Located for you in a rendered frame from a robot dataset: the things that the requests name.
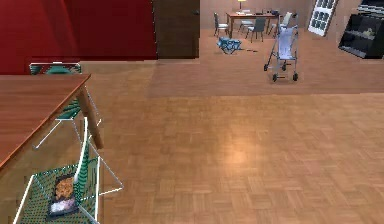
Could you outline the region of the dark book with picture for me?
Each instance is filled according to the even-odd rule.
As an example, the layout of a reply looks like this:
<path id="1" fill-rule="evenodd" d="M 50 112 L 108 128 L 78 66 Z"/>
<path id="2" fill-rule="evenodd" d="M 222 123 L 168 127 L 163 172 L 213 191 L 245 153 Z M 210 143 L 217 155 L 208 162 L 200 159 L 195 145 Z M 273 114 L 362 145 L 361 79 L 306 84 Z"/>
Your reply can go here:
<path id="1" fill-rule="evenodd" d="M 72 215 L 78 211 L 73 181 L 73 173 L 56 178 L 52 196 L 48 203 L 47 221 Z"/>

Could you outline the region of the dark brown room door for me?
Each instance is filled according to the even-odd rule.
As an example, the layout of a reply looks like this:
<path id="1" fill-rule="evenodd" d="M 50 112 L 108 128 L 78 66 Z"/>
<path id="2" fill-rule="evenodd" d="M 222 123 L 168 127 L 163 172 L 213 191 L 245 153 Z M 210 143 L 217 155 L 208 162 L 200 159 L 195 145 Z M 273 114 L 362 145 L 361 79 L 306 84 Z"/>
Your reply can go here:
<path id="1" fill-rule="evenodd" d="M 199 57 L 200 0 L 153 0 L 154 27 L 159 59 Z"/>

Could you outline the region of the blue patterned floor cloth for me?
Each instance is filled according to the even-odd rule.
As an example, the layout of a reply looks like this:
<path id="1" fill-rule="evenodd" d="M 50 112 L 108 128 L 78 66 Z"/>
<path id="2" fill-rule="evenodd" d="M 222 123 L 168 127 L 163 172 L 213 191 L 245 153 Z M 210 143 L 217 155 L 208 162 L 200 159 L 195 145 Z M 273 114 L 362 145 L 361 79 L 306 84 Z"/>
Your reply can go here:
<path id="1" fill-rule="evenodd" d="M 241 49 L 241 41 L 229 37 L 220 37 L 217 45 L 225 54 L 232 54 L 234 51 Z"/>

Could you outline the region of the dark grey dining chair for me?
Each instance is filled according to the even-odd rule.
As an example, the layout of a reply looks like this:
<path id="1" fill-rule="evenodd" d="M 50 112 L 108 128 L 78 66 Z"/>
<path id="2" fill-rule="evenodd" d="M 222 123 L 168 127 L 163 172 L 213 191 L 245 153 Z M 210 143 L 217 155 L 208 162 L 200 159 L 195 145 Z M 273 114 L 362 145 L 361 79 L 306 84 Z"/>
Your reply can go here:
<path id="1" fill-rule="evenodd" d="M 258 33 L 263 34 L 265 28 L 266 19 L 257 18 L 253 26 L 247 28 L 247 33 L 251 35 L 257 35 Z"/>

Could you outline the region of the white framed window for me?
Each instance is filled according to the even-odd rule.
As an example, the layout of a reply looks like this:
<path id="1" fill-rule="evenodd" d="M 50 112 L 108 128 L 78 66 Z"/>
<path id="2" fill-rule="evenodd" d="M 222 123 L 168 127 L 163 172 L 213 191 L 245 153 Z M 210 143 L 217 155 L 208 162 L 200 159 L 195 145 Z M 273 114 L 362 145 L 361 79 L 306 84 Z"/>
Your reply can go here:
<path id="1" fill-rule="evenodd" d="M 324 37 L 332 21 L 338 0 L 315 0 L 308 30 Z"/>

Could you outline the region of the pale cushioned dining chair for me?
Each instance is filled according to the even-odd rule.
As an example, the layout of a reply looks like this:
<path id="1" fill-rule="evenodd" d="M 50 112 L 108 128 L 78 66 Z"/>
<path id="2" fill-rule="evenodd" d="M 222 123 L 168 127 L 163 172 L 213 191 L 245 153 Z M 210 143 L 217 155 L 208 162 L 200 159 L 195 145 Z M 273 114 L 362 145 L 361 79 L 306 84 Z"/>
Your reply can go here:
<path id="1" fill-rule="evenodd" d="M 285 16 L 283 17 L 283 20 L 282 20 L 282 21 L 278 20 L 279 22 L 278 22 L 277 24 L 272 24 L 272 25 L 271 25 L 271 28 L 270 28 L 270 30 L 269 30 L 268 35 L 269 35 L 272 31 L 274 32 L 274 35 L 276 35 L 279 26 L 287 26 L 287 25 L 289 24 L 289 21 L 290 21 L 291 17 L 292 17 L 292 14 L 293 14 L 293 13 L 291 13 L 291 12 L 287 12 L 287 13 L 285 14 Z"/>

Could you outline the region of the pale blue baby stroller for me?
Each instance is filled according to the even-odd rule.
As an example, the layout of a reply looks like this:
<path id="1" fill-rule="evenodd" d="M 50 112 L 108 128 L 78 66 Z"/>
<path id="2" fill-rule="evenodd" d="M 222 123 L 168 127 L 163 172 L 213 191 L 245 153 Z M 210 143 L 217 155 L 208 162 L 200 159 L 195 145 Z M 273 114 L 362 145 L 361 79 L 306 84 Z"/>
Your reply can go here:
<path id="1" fill-rule="evenodd" d="M 273 70 L 272 80 L 276 82 L 278 79 L 286 78 L 286 75 L 280 75 L 280 71 L 285 71 L 288 65 L 293 66 L 292 79 L 297 81 L 299 78 L 297 72 L 298 52 L 298 26 L 287 27 L 279 25 L 277 28 L 277 35 L 267 63 L 264 65 L 263 70 Z"/>

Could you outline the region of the brown wooden dining table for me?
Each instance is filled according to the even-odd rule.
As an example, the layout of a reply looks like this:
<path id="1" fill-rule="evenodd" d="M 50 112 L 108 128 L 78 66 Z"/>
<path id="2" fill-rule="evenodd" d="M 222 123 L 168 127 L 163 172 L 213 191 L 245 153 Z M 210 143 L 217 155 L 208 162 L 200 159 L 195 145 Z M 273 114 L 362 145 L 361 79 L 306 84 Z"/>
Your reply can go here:
<path id="1" fill-rule="evenodd" d="M 272 19 L 279 19 L 278 15 L 272 15 L 271 13 L 265 13 L 265 14 L 260 14 L 260 15 L 256 15 L 256 14 L 239 15 L 236 12 L 227 12 L 226 17 L 227 17 L 227 23 L 229 25 L 229 37 L 232 37 L 233 25 L 234 25 L 235 20 L 255 20 L 257 18 L 265 18 L 265 19 L 269 20 L 267 25 L 270 25 L 270 21 Z"/>

